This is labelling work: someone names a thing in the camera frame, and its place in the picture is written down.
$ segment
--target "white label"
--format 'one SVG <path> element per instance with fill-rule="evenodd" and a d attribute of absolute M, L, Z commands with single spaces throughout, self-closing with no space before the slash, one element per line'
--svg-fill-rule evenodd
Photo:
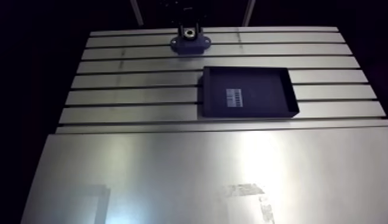
<path fill-rule="evenodd" d="M 226 89 L 227 107 L 243 107 L 241 89 Z"/>

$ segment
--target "barcode label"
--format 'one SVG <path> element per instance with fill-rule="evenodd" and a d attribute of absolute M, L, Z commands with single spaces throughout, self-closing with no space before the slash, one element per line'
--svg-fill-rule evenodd
<path fill-rule="evenodd" d="M 243 107 L 241 89 L 226 89 L 227 107 Z"/>

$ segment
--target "dark background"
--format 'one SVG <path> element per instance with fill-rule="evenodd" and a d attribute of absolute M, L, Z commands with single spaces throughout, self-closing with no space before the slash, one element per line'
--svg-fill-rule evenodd
<path fill-rule="evenodd" d="M 0 140 L 8 145 L 0 150 L 3 222 L 20 222 L 89 32 L 174 27 L 165 6 L 173 2 L 138 0 L 144 20 L 138 27 L 129 0 L 0 1 Z M 197 1 L 202 25 L 212 27 L 241 26 L 246 4 Z M 388 0 L 257 0 L 250 26 L 337 26 L 388 115 Z"/>

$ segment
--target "aluminum t-slot table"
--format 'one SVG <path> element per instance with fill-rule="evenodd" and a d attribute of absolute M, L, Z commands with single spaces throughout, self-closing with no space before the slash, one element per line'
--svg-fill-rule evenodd
<path fill-rule="evenodd" d="M 57 133 L 388 126 L 335 27 L 204 28 L 204 55 L 177 55 L 176 29 L 92 32 Z M 300 113 L 291 120 L 205 119 L 204 66 L 287 67 Z"/>

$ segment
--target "black plastic tray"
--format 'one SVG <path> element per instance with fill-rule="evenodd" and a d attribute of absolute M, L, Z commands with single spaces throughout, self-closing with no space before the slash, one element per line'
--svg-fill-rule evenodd
<path fill-rule="evenodd" d="M 204 117 L 289 118 L 299 112 L 286 68 L 204 67 Z"/>

